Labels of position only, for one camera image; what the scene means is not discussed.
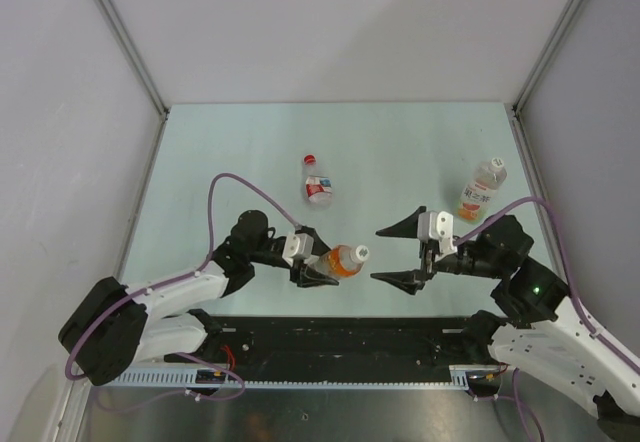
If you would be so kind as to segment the orange label tea bottle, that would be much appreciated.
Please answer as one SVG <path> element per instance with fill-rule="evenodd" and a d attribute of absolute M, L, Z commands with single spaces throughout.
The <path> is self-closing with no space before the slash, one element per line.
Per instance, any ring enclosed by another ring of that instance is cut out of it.
<path fill-rule="evenodd" d="M 311 268 L 338 281 L 353 277 L 361 271 L 364 264 L 368 261 L 363 264 L 354 263 L 350 257 L 350 251 L 354 247 L 338 245 L 330 252 L 319 257 L 318 260 L 311 265 Z"/>

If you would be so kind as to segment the clear red label water bottle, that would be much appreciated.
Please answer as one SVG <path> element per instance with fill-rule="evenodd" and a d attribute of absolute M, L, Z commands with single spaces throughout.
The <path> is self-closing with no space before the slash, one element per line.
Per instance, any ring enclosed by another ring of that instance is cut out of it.
<path fill-rule="evenodd" d="M 303 164 L 303 191 L 306 200 L 316 207 L 328 207 L 333 201 L 333 187 L 331 179 L 320 169 L 317 159 L 315 165 Z"/>

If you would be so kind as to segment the white green fruit tea bottle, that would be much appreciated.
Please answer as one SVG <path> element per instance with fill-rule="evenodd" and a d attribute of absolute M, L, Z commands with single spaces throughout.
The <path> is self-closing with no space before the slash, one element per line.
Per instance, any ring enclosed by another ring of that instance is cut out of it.
<path fill-rule="evenodd" d="M 506 165 L 503 170 L 494 171 L 491 159 L 480 162 L 459 198 L 457 215 L 471 223 L 479 223 L 507 177 Z"/>

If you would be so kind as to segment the red bottle cap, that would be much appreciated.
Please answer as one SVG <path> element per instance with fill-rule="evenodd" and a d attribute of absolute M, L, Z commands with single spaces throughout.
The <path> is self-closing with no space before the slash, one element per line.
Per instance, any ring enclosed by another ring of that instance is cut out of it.
<path fill-rule="evenodd" d="M 312 154 L 307 154 L 303 158 L 303 164 L 305 166 L 315 165 L 316 164 L 316 158 Z"/>

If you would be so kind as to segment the large white bottle cap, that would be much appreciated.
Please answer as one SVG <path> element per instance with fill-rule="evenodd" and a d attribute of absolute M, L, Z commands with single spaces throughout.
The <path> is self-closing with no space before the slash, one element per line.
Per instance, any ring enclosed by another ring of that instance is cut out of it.
<path fill-rule="evenodd" d="M 500 171 L 503 170 L 505 168 L 505 163 L 504 161 L 499 158 L 499 157 L 495 157 L 491 159 L 491 168 L 494 171 Z"/>

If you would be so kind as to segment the small white bottle cap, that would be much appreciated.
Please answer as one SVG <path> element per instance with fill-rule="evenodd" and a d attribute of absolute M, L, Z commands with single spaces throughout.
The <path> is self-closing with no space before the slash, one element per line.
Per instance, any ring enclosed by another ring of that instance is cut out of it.
<path fill-rule="evenodd" d="M 354 263 L 363 264 L 370 257 L 369 248 L 365 245 L 358 245 L 351 249 L 350 257 Z"/>

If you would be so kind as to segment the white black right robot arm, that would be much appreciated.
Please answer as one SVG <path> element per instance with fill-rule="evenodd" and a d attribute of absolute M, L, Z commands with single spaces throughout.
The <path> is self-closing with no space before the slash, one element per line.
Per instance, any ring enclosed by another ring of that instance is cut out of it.
<path fill-rule="evenodd" d="M 374 279 L 414 295 L 440 273 L 497 280 L 491 297 L 502 311 L 480 310 L 442 343 L 454 360 L 505 363 L 563 393 L 594 416 L 614 441 L 639 438 L 639 359 L 587 311 L 569 274 L 535 261 L 532 238 L 509 204 L 462 237 L 453 217 L 421 206 L 377 236 L 415 239 L 420 266 Z"/>

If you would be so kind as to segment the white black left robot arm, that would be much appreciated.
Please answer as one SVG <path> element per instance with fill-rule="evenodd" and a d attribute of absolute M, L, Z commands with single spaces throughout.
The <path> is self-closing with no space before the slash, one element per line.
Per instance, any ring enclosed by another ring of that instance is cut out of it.
<path fill-rule="evenodd" d="M 220 352 L 222 328 L 202 303 L 241 290 L 258 264 L 288 271 L 299 287 L 331 285 L 333 279 L 310 267 L 329 250 L 314 228 L 277 236 L 263 212 L 249 210 L 196 269 L 138 286 L 114 277 L 99 280 L 58 340 L 70 365 L 95 386 L 114 381 L 133 364 L 179 352 L 207 362 Z"/>

